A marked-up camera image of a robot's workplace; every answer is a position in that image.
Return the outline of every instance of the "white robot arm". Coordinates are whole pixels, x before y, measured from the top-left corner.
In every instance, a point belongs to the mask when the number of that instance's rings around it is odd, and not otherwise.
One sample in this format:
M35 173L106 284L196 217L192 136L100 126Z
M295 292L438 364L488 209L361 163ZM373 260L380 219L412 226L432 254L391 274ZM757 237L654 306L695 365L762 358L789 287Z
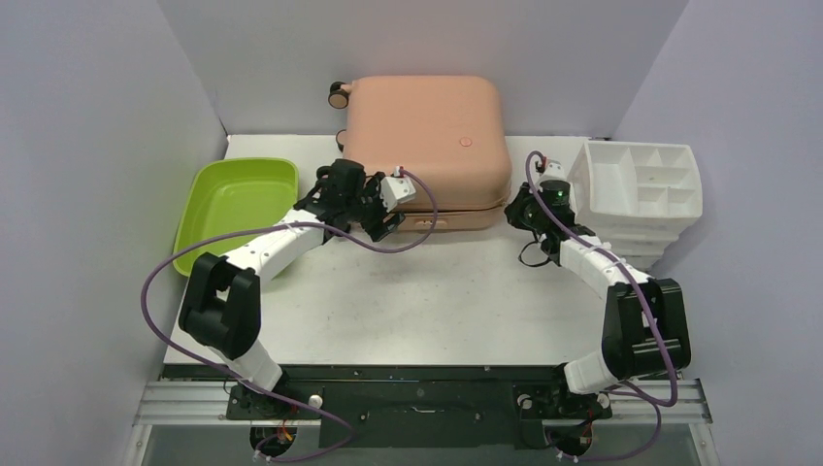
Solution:
M403 214L387 218L389 213L414 195L412 182L399 170L367 179L362 165L339 159L317 171L315 187L279 224L326 223L347 231L356 222L379 241L404 219ZM331 236L320 228L295 226L258 236L221 257L202 254L183 297L181 329L244 380L272 390L283 371L257 339L260 284Z
M628 279L617 268L621 264L640 285L655 317L673 364L677 369L691 360L688 329L680 286L671 279L656 280L612 254L612 260L597 252L610 250L593 231L575 223L569 205L570 186L556 162L538 165L537 182L541 199L554 216L581 240L570 238L538 205L530 186L524 183L506 207L509 224L531 231L549 261L568 269L586 282L606 304L600 347L564 366L571 393L588 394L604 390L630 377L665 372L663 357L642 313L640 300Z

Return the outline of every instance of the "lime green plastic basin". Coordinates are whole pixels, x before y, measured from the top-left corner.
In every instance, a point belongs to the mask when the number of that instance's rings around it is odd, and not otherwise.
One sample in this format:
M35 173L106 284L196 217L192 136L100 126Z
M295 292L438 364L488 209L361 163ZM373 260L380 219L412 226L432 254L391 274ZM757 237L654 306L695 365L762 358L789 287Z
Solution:
M175 252L213 236L277 223L297 201L297 177L294 164L280 158L237 158L207 165L191 185ZM232 238L193 250L174 261L175 269L188 277L203 252L222 255L249 239Z

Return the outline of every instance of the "white plastic drawer unit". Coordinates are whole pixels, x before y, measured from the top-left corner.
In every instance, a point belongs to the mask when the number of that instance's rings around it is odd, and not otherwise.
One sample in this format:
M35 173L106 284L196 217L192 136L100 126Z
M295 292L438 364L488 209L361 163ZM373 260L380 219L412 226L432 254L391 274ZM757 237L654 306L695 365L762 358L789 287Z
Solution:
M703 214L688 146L587 141L569 181L578 221L641 269Z

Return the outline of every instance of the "pink suitcase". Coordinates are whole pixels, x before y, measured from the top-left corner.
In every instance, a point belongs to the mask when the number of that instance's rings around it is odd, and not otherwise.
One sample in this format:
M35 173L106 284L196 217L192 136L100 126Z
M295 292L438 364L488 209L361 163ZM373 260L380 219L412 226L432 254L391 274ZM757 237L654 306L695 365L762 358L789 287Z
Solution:
M479 229L502 218L510 194L500 97L474 76L375 76L334 83L332 107L348 108L338 133L344 158L367 173L402 165L434 191L438 229ZM432 206L417 186L401 229L426 229Z

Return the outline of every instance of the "white wall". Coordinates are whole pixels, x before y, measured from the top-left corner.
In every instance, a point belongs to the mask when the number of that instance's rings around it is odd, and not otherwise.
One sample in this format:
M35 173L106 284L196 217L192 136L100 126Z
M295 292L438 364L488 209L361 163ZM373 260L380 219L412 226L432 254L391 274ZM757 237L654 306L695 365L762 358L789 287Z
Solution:
M334 81L478 74L511 134L610 135L687 0L159 0L229 133L333 134Z
M687 143L704 218L668 252L724 464L823 463L823 3L691 0L616 137Z
M3 464L118 464L160 361L140 286L225 138L153 1L2 3Z

